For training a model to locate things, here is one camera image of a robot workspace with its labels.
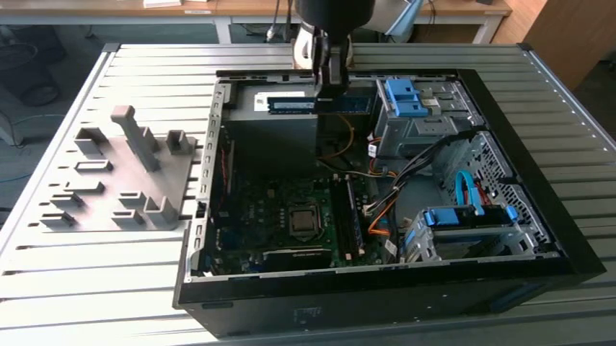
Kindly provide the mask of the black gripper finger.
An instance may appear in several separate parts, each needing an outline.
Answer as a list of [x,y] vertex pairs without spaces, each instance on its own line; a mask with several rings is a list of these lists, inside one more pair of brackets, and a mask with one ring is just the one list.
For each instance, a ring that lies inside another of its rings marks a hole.
[[328,39],[328,86],[324,96],[316,96],[318,99],[335,99],[340,97],[347,90],[348,74],[346,59],[348,55],[348,38],[332,37],[327,35]]
[[315,80],[315,95],[324,96],[328,86],[328,39],[322,29],[315,29],[312,34],[312,63],[311,71]]

